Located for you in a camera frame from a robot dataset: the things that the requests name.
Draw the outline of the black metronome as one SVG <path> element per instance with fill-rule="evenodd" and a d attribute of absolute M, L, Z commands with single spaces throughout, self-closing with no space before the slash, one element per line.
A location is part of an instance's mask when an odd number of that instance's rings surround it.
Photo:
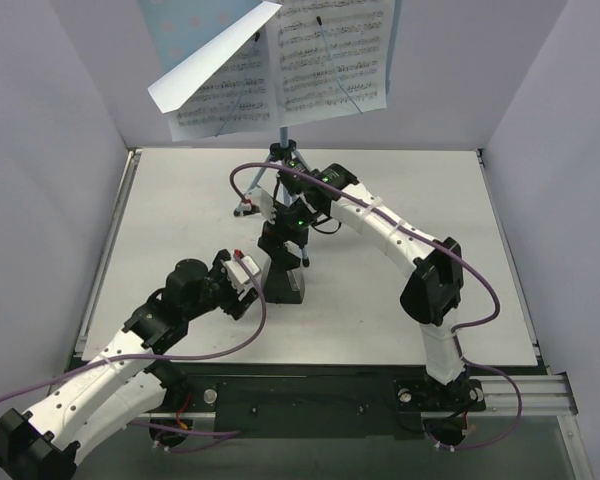
<path fill-rule="evenodd" d="M 262 289 L 267 303 L 302 304 L 305 296 L 303 268 L 282 270 L 271 259 L 268 259 L 262 277 Z"/>

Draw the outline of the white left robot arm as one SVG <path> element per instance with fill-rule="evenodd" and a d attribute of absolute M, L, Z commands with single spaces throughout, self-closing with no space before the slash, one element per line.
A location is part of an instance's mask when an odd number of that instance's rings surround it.
<path fill-rule="evenodd" d="M 260 274 L 239 250 L 219 251 L 210 266 L 178 262 L 89 363 L 61 375 L 58 388 L 24 412 L 10 409 L 0 417 L 0 468 L 12 479 L 70 479 L 97 446 L 138 416 L 180 408 L 186 388 L 170 349 L 207 313 L 240 319 L 263 296 Z"/>

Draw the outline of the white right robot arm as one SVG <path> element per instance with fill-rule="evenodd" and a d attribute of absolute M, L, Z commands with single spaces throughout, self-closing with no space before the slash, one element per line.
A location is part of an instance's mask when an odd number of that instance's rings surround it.
<path fill-rule="evenodd" d="M 463 395 L 458 379 L 464 363 L 451 313 L 460 304 L 464 285 L 460 245 L 453 238 L 439 240 L 413 227 L 340 164 L 309 170 L 292 159 L 269 167 L 290 201 L 279 201 L 259 184 L 245 195 L 265 220 L 258 246 L 269 258 L 269 270 L 287 273 L 307 265 L 303 251 L 309 230 L 321 219 L 334 220 L 365 238 L 407 280 L 399 302 L 420 325 L 426 372 L 433 378 L 426 386 L 429 402 L 439 409 L 452 407 Z"/>

